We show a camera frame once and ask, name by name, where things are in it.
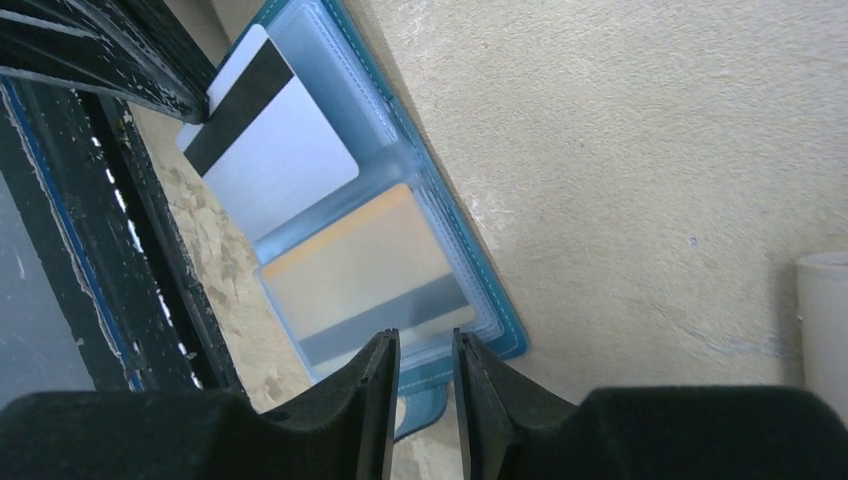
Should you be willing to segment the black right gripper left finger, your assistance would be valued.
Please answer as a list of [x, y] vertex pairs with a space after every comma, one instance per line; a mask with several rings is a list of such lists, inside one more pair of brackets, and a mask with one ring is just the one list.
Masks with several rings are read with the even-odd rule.
[[42, 392], [1, 412], [5, 479], [385, 479], [399, 334], [265, 413], [223, 390]]

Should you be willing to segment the dark card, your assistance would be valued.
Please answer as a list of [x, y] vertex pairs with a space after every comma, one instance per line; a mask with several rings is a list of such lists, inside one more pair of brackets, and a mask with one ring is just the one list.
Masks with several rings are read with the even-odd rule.
[[359, 166], [264, 27], [250, 27], [210, 84], [210, 115], [176, 137], [255, 242], [354, 180]]

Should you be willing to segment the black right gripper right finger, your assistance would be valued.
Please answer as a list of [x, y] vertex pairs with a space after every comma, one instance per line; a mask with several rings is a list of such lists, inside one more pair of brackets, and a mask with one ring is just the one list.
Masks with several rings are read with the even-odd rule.
[[612, 387], [572, 404], [456, 332], [468, 479], [843, 479], [847, 430], [777, 386]]

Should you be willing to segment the blue leather card holder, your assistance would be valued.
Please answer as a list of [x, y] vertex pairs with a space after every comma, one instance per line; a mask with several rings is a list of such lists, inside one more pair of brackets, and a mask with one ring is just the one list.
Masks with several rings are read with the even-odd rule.
[[452, 333], [525, 353], [518, 315], [414, 123], [338, 1], [267, 1], [179, 149], [245, 235], [314, 381], [400, 336], [404, 438], [448, 399]]

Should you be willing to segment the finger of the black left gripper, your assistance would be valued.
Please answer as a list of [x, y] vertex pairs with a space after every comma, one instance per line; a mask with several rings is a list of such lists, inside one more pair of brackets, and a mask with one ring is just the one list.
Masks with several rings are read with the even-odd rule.
[[163, 1], [4, 1], [1, 73], [110, 95], [185, 123], [215, 68]]

